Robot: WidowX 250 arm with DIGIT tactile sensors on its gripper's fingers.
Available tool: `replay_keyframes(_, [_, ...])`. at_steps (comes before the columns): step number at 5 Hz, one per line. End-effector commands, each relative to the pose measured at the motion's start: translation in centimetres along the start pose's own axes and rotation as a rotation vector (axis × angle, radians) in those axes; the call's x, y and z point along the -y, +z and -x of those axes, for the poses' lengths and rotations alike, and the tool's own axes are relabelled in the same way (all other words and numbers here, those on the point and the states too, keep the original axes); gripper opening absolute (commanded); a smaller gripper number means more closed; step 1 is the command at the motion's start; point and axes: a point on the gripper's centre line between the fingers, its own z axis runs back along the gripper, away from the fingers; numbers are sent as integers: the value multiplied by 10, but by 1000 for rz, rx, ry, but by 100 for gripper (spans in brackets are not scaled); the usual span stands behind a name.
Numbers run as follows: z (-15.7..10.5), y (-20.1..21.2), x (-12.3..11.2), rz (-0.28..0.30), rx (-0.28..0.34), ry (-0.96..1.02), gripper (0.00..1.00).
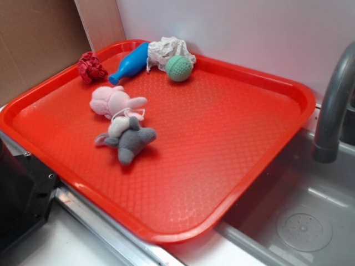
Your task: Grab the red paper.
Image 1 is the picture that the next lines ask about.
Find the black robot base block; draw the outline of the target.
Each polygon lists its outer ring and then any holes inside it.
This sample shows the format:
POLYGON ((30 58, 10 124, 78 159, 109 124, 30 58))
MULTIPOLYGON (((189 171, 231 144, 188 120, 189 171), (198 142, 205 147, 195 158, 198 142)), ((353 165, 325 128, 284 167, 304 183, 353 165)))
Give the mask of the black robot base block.
POLYGON ((47 222, 57 185, 41 160, 14 156, 1 141, 1 255, 47 222))

